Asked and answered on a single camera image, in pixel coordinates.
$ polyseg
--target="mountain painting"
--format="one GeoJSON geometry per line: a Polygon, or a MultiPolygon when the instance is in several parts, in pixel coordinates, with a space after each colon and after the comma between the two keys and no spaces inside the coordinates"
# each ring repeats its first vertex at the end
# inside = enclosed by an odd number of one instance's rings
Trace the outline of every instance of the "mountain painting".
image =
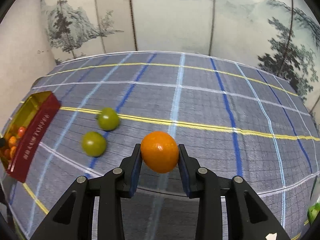
{"type": "Polygon", "coordinates": [[[320,26],[303,0],[41,0],[58,62],[133,50],[200,53],[285,78],[320,123],[320,26]]]}
{"type": "Polygon", "coordinates": [[[102,37],[124,32],[114,29],[113,10],[96,15],[94,0],[83,5],[79,0],[49,0],[49,4],[47,0],[41,0],[40,5],[56,63],[106,53],[102,37]]]}

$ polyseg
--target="green tomato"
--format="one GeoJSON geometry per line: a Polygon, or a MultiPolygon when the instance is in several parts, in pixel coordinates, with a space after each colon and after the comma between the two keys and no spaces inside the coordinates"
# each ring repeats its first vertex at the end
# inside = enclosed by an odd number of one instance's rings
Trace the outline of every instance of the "green tomato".
{"type": "Polygon", "coordinates": [[[101,134],[90,131],[82,137],[81,146],[90,157],[99,157],[106,150],[107,141],[101,134]]]}
{"type": "Polygon", "coordinates": [[[98,116],[98,125],[105,131],[111,131],[118,127],[120,118],[115,110],[111,107],[105,107],[102,109],[98,116]]]}
{"type": "Polygon", "coordinates": [[[311,223],[313,223],[313,221],[316,219],[318,213],[319,213],[319,211],[318,211],[318,210],[315,210],[315,209],[313,209],[313,210],[310,212],[310,220],[311,220],[311,223]]]}

